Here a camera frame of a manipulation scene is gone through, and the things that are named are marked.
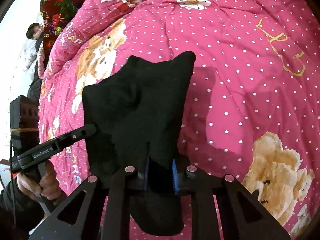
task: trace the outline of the black garment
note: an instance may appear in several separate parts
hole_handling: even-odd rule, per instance
[[[36,52],[38,53],[40,45],[43,41],[44,36],[42,35],[39,39],[36,41]],[[40,93],[41,93],[41,85],[42,85],[42,79],[39,78],[38,75],[38,61],[35,65],[35,73],[33,76],[33,82],[30,85],[30,88],[28,90],[27,97],[32,99],[33,101],[39,102]]]
[[[15,192],[16,228],[13,228],[12,183]],[[12,235],[19,235],[15,239],[27,240],[29,231],[38,225],[44,217],[44,212],[39,203],[19,190],[17,180],[14,179],[0,194],[0,215],[0,234],[3,239],[12,240]]]
[[[149,188],[130,199],[130,214],[148,234],[170,236],[183,229],[180,198],[172,186],[183,106],[196,56],[151,63],[131,56],[115,75],[85,86],[84,123],[97,133],[86,139],[90,172],[98,177],[134,166],[143,174],[149,156]]]

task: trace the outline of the pink polka dot blanket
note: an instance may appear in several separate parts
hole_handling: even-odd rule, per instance
[[[233,174],[292,237],[319,207],[320,26],[304,0],[86,0],[55,42],[40,99],[42,142],[84,124],[83,87],[130,55],[196,54],[178,148],[209,174]],[[70,194],[89,175],[85,142],[52,158]],[[191,207],[178,236],[191,239]]]

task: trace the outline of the person's hand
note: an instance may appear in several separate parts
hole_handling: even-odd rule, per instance
[[[32,200],[36,200],[35,193],[41,194],[49,200],[56,199],[61,194],[59,181],[56,178],[57,173],[50,161],[45,163],[45,170],[47,174],[40,180],[40,185],[28,178],[25,174],[18,173],[17,175],[18,188],[24,195]]]

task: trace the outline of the silver screw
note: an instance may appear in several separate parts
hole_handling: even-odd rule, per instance
[[[235,178],[230,174],[226,175],[224,179],[228,182],[233,182],[235,180]]]
[[[128,166],[128,167],[125,168],[125,171],[128,172],[128,173],[129,172],[134,172],[134,167],[133,166]]]
[[[190,172],[195,172],[197,170],[197,167],[196,166],[193,166],[193,165],[189,165],[187,167],[187,170],[190,171]]]
[[[93,183],[93,182],[96,182],[97,179],[98,179],[97,176],[92,175],[88,178],[88,182]]]

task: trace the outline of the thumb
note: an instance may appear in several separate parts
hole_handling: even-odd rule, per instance
[[[22,186],[31,191],[32,193],[41,194],[42,188],[32,179],[28,178],[25,174],[21,176],[20,183]]]

